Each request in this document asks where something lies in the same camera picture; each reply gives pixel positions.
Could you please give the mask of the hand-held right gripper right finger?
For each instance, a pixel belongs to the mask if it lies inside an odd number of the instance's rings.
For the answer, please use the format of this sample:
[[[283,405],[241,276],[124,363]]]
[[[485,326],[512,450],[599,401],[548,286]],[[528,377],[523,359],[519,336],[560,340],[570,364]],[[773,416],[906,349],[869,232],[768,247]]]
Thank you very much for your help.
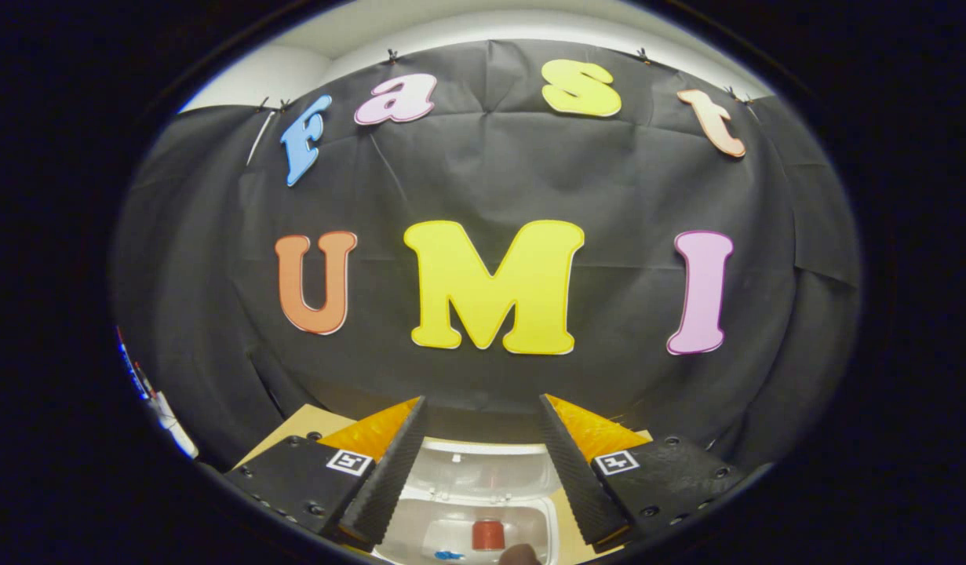
[[[748,473],[682,436],[642,436],[549,394],[539,405],[545,447],[593,549],[661,543],[748,486]]]

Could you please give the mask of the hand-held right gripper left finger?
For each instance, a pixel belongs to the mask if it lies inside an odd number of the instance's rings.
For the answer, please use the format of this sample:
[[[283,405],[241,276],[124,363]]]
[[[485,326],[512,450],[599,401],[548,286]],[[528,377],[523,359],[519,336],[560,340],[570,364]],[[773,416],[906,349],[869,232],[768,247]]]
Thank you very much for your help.
[[[425,439],[426,400],[311,439],[292,434],[224,478],[264,510],[365,553],[382,543]]]

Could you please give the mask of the white desktop garbage bin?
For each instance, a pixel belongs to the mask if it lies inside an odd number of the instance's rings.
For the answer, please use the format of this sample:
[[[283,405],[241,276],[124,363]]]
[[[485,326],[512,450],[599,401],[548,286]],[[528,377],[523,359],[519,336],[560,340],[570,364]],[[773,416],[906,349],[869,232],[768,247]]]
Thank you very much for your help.
[[[471,548],[472,523],[495,518],[505,526],[505,546],[531,544],[542,565],[560,565],[558,489],[546,448],[537,444],[426,439],[372,554],[396,565],[498,565],[501,551]],[[437,560],[443,550],[465,558]]]

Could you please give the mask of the red pop can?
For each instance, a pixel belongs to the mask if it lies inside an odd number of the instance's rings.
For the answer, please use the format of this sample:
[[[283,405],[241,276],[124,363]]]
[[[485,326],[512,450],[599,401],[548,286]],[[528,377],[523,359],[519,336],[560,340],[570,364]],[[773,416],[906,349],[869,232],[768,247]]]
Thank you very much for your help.
[[[471,548],[475,552],[497,552],[505,549],[505,526],[495,518],[472,523]]]

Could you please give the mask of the black backdrop cloth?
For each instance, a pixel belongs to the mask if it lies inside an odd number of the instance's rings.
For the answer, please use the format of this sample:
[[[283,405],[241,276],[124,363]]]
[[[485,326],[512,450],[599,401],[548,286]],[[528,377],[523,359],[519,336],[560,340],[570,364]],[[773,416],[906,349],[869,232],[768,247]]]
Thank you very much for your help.
[[[412,340],[417,223],[495,272],[531,221],[583,230],[569,353],[503,346],[455,287],[460,346]],[[373,64],[282,112],[182,112],[135,177],[113,251],[132,357],[204,461],[238,464],[304,405],[358,419],[428,398],[437,439],[536,443],[538,397],[783,457],[844,376],[862,300],[848,197],[777,97],[567,42],[471,42]]]

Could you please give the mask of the colourful wall poster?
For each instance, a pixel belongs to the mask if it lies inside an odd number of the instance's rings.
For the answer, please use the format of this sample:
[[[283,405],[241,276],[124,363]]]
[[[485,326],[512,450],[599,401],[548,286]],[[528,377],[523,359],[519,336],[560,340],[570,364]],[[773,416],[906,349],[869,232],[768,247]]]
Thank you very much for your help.
[[[133,382],[133,386],[137,390],[138,395],[144,400],[150,400],[151,395],[141,380],[141,376],[137,372],[136,364],[129,354],[124,337],[122,337],[120,326],[115,327],[115,336],[118,344],[118,350],[120,356],[122,357],[126,372],[129,375],[129,379]]]

